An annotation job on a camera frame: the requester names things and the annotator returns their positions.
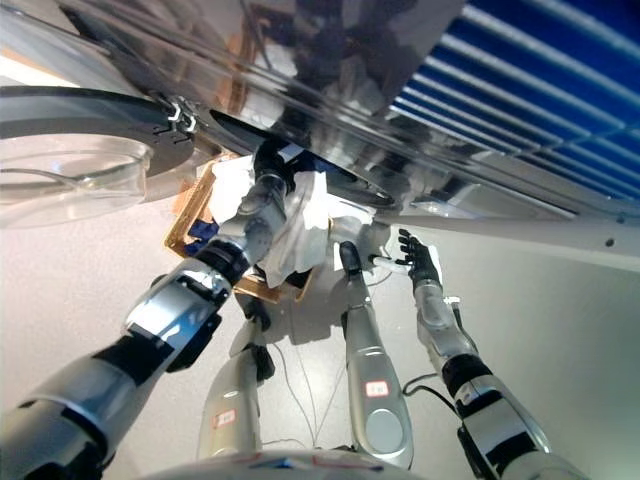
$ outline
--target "gray floor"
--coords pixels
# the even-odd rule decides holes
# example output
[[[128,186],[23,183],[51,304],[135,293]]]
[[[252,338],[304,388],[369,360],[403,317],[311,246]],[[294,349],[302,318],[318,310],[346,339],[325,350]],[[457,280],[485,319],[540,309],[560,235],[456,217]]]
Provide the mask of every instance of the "gray floor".
[[[169,206],[167,200],[67,225],[2,232],[3,409],[57,368],[118,336],[137,295],[177,262],[161,246],[172,221]],[[462,297],[465,325],[484,359],[539,419],[558,453],[593,478],[636,478],[640,276],[522,253],[495,240],[419,236],[439,247],[447,293]],[[339,277],[330,267],[322,275]],[[374,272],[371,281],[383,276]],[[431,371],[415,337],[409,280],[393,275],[371,292],[400,380]],[[295,441],[267,448],[350,441],[340,294],[339,288],[316,291],[303,305],[285,302],[274,311],[269,341],[282,349],[310,427],[287,388],[282,359],[269,347],[277,373],[260,389],[262,438]],[[106,478],[132,478],[194,458],[202,402],[244,321],[233,301],[222,316],[196,365],[160,381]],[[426,394],[408,403],[414,472],[473,478],[457,444],[456,418]],[[285,412],[295,421],[285,420]]]

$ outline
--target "reflective metal surface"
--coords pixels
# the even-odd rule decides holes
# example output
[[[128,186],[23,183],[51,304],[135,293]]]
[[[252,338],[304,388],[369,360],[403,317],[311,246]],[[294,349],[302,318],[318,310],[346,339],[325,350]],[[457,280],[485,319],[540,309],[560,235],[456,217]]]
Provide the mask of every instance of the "reflective metal surface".
[[[557,169],[488,154],[491,145],[393,111],[424,59],[451,38],[454,20],[468,17],[461,1],[61,3],[138,88],[196,103],[203,133],[221,136],[211,109],[230,115],[381,188],[394,198],[387,206],[394,211],[434,214],[435,207],[442,215],[520,219],[640,215],[634,199],[609,198]],[[531,68],[531,77],[543,73]],[[456,197],[456,210],[438,196],[451,181],[473,186]]]

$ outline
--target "black cable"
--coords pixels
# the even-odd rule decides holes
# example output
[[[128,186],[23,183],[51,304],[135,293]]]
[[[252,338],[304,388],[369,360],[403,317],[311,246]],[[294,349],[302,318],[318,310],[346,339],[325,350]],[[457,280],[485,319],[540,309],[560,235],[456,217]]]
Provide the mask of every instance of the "black cable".
[[[462,315],[460,314],[460,307],[458,307],[457,304],[453,304],[451,305],[451,310],[453,310],[453,316],[456,319],[456,324],[458,325],[458,328],[460,329],[462,334],[465,337],[467,337],[467,340],[469,340],[469,343],[471,344],[473,349],[476,352],[478,352],[478,346],[476,345],[476,342],[473,341],[473,338],[471,338],[471,335],[469,335],[467,331],[464,329],[464,327],[462,326]]]
[[[405,397],[411,397],[411,396],[415,395],[420,390],[424,390],[425,392],[429,392],[429,393],[435,395],[436,397],[438,397],[438,399],[440,399],[442,401],[442,403],[444,403],[447,407],[449,407],[449,409],[451,409],[451,411],[455,414],[455,416],[458,417],[459,415],[458,415],[458,412],[456,411],[456,407],[454,407],[453,404],[449,400],[447,400],[444,397],[444,395],[442,395],[437,390],[434,390],[431,387],[427,387],[426,385],[418,385],[418,386],[414,387],[413,389],[409,390],[409,386],[411,386],[413,383],[419,382],[420,380],[426,380],[428,378],[437,377],[437,376],[438,376],[437,373],[427,373],[425,375],[420,375],[419,377],[412,378],[407,383],[405,383],[404,387],[402,387],[402,394]]]

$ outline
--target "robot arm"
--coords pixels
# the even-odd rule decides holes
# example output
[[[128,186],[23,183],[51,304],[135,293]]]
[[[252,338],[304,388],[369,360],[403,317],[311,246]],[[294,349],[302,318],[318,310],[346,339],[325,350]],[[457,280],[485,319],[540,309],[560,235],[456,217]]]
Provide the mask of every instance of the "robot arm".
[[[62,369],[3,419],[0,478],[100,478],[157,380],[193,364],[233,285],[285,223],[293,183],[275,147],[264,143],[254,168],[236,216],[137,301],[123,336]]]
[[[462,420],[458,438],[478,478],[586,478],[551,453],[531,414],[480,358],[443,297],[429,250],[406,230],[402,250],[418,307],[418,338],[427,348]]]

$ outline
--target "sticker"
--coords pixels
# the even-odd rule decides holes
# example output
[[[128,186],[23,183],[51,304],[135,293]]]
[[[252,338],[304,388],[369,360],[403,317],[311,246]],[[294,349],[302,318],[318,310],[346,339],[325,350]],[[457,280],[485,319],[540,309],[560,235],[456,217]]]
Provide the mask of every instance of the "sticker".
[[[365,385],[365,391],[369,398],[386,397],[389,395],[389,385],[387,385],[387,382],[384,380],[367,382]]]
[[[236,421],[236,409],[227,410],[226,412],[219,413],[213,419],[213,429],[224,427]]]

